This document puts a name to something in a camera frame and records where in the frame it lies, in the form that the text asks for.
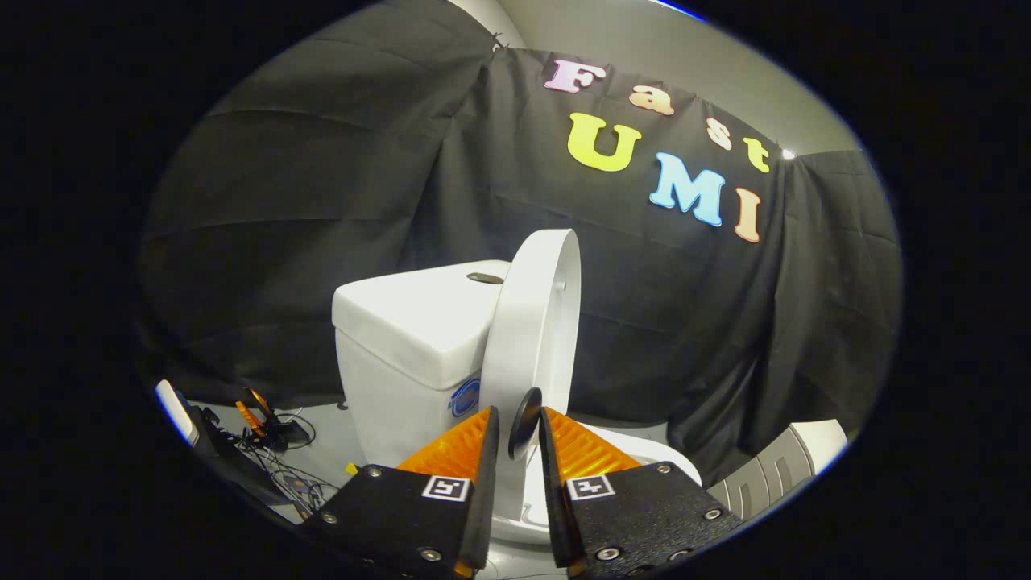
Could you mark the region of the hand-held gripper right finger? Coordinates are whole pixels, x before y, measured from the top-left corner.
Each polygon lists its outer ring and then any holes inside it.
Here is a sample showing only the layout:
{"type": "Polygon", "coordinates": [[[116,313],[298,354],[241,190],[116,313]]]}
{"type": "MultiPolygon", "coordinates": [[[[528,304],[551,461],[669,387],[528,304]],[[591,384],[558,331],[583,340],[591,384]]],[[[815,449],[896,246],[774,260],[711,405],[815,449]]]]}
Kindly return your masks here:
{"type": "Polygon", "coordinates": [[[570,579],[652,579],[743,526],[680,466],[631,458],[562,412],[539,411],[538,437],[553,559],[570,579]]]}

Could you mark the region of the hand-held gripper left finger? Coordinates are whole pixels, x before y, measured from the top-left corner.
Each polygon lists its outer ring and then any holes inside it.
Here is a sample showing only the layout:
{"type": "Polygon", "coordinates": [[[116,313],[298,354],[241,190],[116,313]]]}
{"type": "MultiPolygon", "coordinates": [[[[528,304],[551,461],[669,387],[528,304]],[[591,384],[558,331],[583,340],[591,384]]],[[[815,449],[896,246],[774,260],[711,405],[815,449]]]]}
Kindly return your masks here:
{"type": "Polygon", "coordinates": [[[310,518],[365,579],[474,579],[492,536],[499,412],[476,412],[395,467],[365,465],[310,518]]]}

